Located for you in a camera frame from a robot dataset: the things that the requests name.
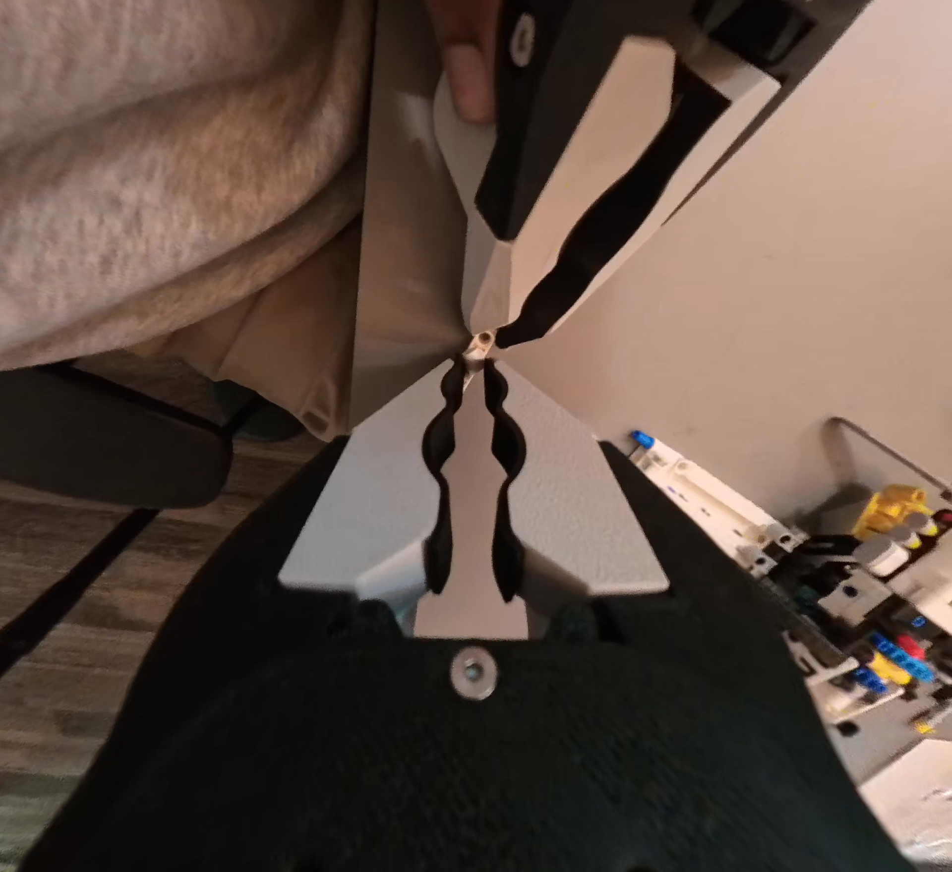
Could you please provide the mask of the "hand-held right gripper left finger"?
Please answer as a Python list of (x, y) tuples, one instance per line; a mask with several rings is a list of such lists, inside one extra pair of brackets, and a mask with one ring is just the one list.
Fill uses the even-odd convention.
[(453, 548), (443, 467), (465, 379), (464, 360), (446, 360), (353, 429), (279, 572), (284, 587), (362, 601), (443, 591)]

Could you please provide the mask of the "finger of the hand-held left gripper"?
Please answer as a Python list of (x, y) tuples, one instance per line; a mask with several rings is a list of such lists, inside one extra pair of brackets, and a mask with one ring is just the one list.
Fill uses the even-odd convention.
[(506, 350), (564, 324), (732, 143), (732, 53), (705, 43), (683, 59), (660, 40), (628, 38), (511, 240), (477, 206), (488, 146), (460, 145), (470, 331)]
[(667, 112), (631, 120), (636, 155), (585, 209), (532, 289), (513, 320), (515, 346), (563, 325), (681, 208), (779, 92), (777, 80), (715, 42), (686, 59), (654, 41), (625, 41), (628, 48), (665, 52)]

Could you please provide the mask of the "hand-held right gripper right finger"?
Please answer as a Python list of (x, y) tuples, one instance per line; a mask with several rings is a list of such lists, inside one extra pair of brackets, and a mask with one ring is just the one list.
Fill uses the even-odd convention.
[(504, 600), (656, 594), (669, 581), (598, 440), (500, 361), (483, 371), (491, 452), (505, 473), (492, 537)]

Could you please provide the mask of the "white zebra lego helicopter model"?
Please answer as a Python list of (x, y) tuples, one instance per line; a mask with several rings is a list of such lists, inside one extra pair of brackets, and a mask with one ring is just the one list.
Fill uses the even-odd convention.
[(950, 480), (847, 418), (821, 433), (841, 470), (861, 441), (911, 484), (875, 473), (782, 522), (643, 431), (629, 459), (768, 596), (827, 726), (855, 736), (873, 710), (926, 699), (910, 727), (932, 734), (950, 720)]

